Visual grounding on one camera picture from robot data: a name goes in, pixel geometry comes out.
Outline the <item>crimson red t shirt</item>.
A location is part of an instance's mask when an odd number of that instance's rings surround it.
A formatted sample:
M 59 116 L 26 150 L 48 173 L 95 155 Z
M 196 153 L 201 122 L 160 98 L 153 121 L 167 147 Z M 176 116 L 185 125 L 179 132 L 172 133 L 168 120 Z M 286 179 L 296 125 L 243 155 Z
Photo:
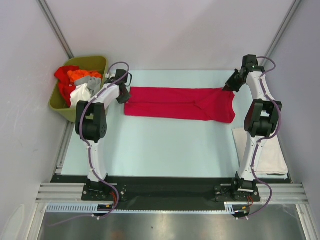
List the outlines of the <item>crimson red t shirt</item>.
M 231 124 L 235 94 L 222 88 L 132 87 L 124 114 Z

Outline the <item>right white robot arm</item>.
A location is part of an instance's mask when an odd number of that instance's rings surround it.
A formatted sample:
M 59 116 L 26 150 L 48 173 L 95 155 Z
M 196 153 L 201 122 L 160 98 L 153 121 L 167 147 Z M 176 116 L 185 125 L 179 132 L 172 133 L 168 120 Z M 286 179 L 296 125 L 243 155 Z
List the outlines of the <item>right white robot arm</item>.
M 225 192 L 236 201 L 245 201 L 248 196 L 258 193 L 256 185 L 262 181 L 257 176 L 257 169 L 264 145 L 278 134 L 282 122 L 282 103 L 270 93 L 266 82 L 268 71 L 259 65 L 259 59 L 261 57 L 256 55 L 245 55 L 241 69 L 234 70 L 222 89 L 225 92 L 239 92 L 243 85 L 248 85 L 252 96 L 244 119 L 247 133 L 244 156 L 230 188 Z

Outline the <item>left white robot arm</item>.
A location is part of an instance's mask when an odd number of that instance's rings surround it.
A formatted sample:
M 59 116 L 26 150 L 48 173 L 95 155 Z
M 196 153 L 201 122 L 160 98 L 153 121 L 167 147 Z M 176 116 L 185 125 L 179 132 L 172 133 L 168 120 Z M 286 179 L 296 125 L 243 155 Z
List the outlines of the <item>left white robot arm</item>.
M 104 160 L 107 110 L 113 101 L 124 104 L 130 99 L 127 87 L 131 82 L 132 74 L 128 70 L 117 69 L 114 76 L 106 75 L 106 81 L 97 94 L 76 105 L 75 131 L 88 153 L 89 170 L 82 191 L 83 201 L 105 201 L 109 196 L 117 199 L 116 191 L 109 183 L 105 184 L 108 178 Z

